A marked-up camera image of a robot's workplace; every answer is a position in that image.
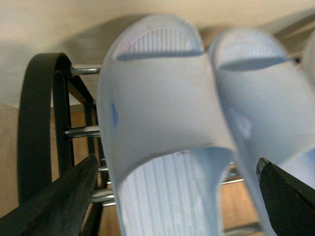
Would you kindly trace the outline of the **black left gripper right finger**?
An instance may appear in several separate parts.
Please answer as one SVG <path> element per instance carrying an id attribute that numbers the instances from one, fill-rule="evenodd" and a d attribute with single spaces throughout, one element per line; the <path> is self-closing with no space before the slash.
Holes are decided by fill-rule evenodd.
<path id="1" fill-rule="evenodd" d="M 256 166 L 270 224 L 278 236 L 315 234 L 315 190 L 268 159 Z"/>

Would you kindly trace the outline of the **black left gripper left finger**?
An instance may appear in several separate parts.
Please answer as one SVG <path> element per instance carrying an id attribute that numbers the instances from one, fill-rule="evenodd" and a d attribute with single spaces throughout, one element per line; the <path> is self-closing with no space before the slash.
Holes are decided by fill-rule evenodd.
<path id="1" fill-rule="evenodd" d="M 80 234 L 98 170 L 91 154 L 70 171 L 0 219 L 2 236 Z"/>

